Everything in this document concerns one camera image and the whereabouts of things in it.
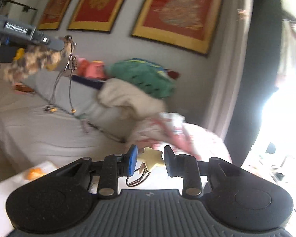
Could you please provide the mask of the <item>cream star charm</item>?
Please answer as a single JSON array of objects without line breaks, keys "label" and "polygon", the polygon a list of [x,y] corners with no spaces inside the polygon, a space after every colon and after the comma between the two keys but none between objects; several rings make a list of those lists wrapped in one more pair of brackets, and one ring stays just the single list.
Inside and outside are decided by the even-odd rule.
[{"label": "cream star charm", "polygon": [[134,188],[141,185],[156,168],[165,166],[162,152],[159,150],[145,147],[144,151],[137,157],[141,162],[139,168],[135,169],[135,172],[140,174],[140,177],[132,182],[129,182],[130,177],[127,177],[125,183],[127,187]]}]

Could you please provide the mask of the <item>brown fluffy plush keychain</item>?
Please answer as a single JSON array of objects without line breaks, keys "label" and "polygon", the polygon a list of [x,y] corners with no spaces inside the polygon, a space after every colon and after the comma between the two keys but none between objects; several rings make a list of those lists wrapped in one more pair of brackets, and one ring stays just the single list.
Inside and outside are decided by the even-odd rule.
[{"label": "brown fluffy plush keychain", "polygon": [[53,101],[61,77],[67,70],[73,72],[74,69],[76,69],[76,57],[73,55],[74,50],[76,49],[76,43],[73,41],[73,37],[67,35],[60,38],[60,40],[64,43],[64,48],[60,51],[54,51],[42,45],[29,45],[21,57],[13,61],[4,69],[4,80],[15,86],[17,83],[38,73],[42,69],[46,69],[48,66],[57,66],[58,63],[66,58],[66,66],[58,74],[56,81],[54,82],[49,104],[44,108],[44,111],[49,113],[57,111]]}]

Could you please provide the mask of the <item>orange yellow soft toy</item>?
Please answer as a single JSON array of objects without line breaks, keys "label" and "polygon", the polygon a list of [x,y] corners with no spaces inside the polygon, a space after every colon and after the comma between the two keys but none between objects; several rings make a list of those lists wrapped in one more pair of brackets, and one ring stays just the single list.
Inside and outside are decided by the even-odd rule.
[{"label": "orange yellow soft toy", "polygon": [[26,179],[29,181],[33,181],[44,176],[45,174],[46,173],[40,167],[31,168],[27,172]]}]

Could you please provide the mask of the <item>pink floral quilt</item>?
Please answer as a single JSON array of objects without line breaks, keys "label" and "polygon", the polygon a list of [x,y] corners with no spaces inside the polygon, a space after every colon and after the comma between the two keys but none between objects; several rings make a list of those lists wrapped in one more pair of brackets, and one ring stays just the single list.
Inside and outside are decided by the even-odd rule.
[{"label": "pink floral quilt", "polygon": [[229,163],[231,156],[222,139],[215,133],[195,124],[189,124],[178,113],[158,113],[136,123],[127,139],[127,147],[137,145],[139,150],[150,147],[163,151],[170,146],[177,155],[187,154],[199,161],[211,157],[221,158]]}]

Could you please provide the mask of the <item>left red gold framed picture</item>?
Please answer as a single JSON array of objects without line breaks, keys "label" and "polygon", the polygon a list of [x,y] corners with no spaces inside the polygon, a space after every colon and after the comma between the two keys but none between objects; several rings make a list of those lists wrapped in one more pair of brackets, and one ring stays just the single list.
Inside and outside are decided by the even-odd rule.
[{"label": "left red gold framed picture", "polygon": [[71,0],[49,0],[38,24],[39,30],[58,29]]}]

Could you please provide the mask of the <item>red gold framed picture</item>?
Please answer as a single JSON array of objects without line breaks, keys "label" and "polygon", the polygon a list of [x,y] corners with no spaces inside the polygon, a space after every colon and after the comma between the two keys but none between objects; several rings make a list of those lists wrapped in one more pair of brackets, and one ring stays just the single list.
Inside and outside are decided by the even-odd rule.
[{"label": "red gold framed picture", "polygon": [[222,0],[145,0],[131,35],[209,53]]},{"label": "red gold framed picture", "polygon": [[79,0],[68,30],[111,32],[124,0]]},{"label": "red gold framed picture", "polygon": [[58,29],[71,0],[49,0],[38,24],[39,30]]}]

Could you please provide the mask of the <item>cream folded blanket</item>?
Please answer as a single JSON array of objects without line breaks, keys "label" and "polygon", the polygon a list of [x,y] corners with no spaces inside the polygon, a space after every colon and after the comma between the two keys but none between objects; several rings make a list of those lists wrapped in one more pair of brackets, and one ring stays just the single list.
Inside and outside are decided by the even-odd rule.
[{"label": "cream folded blanket", "polygon": [[138,87],[117,79],[107,80],[98,93],[99,102],[108,107],[122,109],[122,118],[142,120],[161,112],[166,112],[166,104],[146,94]]}]

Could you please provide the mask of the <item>orange pink plush toy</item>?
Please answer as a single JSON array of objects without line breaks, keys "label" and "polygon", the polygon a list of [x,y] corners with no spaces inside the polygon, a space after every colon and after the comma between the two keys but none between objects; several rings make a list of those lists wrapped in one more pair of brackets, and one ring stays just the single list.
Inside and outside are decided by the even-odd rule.
[{"label": "orange pink plush toy", "polygon": [[85,78],[107,79],[104,62],[100,60],[88,61],[78,57],[76,74]]}]

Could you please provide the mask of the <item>middle red gold framed picture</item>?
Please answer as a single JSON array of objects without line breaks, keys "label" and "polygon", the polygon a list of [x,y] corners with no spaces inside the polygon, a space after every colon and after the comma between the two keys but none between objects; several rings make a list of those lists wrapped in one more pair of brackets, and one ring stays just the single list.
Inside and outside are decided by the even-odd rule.
[{"label": "middle red gold framed picture", "polygon": [[124,0],[79,0],[68,30],[111,32]]}]

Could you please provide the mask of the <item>green plush blanket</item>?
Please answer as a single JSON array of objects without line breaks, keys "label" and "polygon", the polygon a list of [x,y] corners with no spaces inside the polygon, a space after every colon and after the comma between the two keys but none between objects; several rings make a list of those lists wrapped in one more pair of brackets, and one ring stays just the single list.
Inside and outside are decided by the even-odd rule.
[{"label": "green plush blanket", "polygon": [[106,75],[126,81],[156,99],[165,99],[173,95],[175,80],[162,66],[143,60],[131,58],[105,67]]}]

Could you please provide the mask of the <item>right red gold framed picture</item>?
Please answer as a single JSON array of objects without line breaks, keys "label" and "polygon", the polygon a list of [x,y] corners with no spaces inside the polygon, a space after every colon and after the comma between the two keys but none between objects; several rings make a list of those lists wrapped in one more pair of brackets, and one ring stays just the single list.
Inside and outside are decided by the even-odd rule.
[{"label": "right red gold framed picture", "polygon": [[131,35],[209,53],[222,0],[145,0]]}]

